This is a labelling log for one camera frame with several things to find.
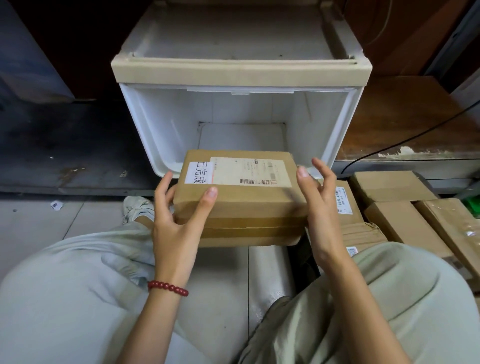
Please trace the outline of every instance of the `green object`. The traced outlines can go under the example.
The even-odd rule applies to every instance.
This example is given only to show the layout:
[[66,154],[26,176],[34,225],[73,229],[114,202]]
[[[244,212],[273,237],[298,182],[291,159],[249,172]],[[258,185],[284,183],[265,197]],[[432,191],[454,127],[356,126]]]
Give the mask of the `green object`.
[[466,198],[462,202],[475,218],[480,218],[480,195]]

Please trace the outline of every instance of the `person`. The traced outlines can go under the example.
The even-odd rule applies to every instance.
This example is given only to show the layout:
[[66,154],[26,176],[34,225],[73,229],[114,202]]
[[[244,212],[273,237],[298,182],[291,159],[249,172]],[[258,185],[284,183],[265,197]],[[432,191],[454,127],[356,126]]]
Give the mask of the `person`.
[[[436,256],[384,243],[353,258],[342,242],[336,176],[299,167],[313,256],[325,275],[270,308],[240,363],[477,363],[480,317],[463,278]],[[169,172],[146,200],[125,200],[125,225],[59,242],[22,262],[0,287],[2,363],[208,363],[182,337],[182,295],[218,191],[185,225],[169,206]]]

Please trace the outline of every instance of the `bracelet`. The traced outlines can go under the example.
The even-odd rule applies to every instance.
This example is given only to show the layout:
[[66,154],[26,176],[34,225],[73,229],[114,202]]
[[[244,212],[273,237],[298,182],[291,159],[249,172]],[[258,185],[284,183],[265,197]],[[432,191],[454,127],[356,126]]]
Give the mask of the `bracelet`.
[[163,290],[168,290],[176,294],[179,294],[180,296],[183,296],[183,297],[188,296],[187,290],[184,290],[183,288],[180,288],[180,287],[176,287],[173,284],[159,282],[158,280],[152,280],[148,282],[148,290],[151,290],[152,288],[160,288]]

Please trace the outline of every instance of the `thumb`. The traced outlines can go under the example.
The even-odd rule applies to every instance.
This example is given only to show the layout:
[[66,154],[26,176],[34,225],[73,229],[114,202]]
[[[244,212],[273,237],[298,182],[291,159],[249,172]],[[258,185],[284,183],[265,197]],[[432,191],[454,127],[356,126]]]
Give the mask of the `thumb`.
[[307,200],[309,209],[317,209],[321,206],[323,200],[318,192],[318,182],[313,179],[304,166],[297,169],[297,182]]
[[216,187],[210,187],[205,191],[198,203],[197,209],[192,215],[192,218],[187,223],[191,229],[195,229],[199,232],[203,231],[208,215],[215,205],[217,195],[218,189]]

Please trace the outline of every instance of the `cardboard box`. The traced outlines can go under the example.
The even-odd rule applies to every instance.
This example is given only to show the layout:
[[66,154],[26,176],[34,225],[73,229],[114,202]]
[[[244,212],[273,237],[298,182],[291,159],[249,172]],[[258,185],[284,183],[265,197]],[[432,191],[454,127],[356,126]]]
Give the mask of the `cardboard box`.
[[201,246],[289,245],[305,232],[307,203],[290,153],[190,150],[174,198],[178,223],[212,185],[218,198]]
[[378,226],[367,222],[342,226],[342,235],[350,256],[388,241]]
[[415,208],[458,260],[480,279],[480,221],[456,198],[419,201]]
[[374,202],[434,200],[437,196],[410,170],[355,172],[350,185],[361,209]]
[[[324,183],[323,180],[317,181],[321,185]],[[336,182],[336,207],[340,225],[345,226],[365,222],[347,181]]]
[[440,258],[453,256],[452,251],[409,201],[373,203],[365,210],[365,216],[391,242],[423,248]]

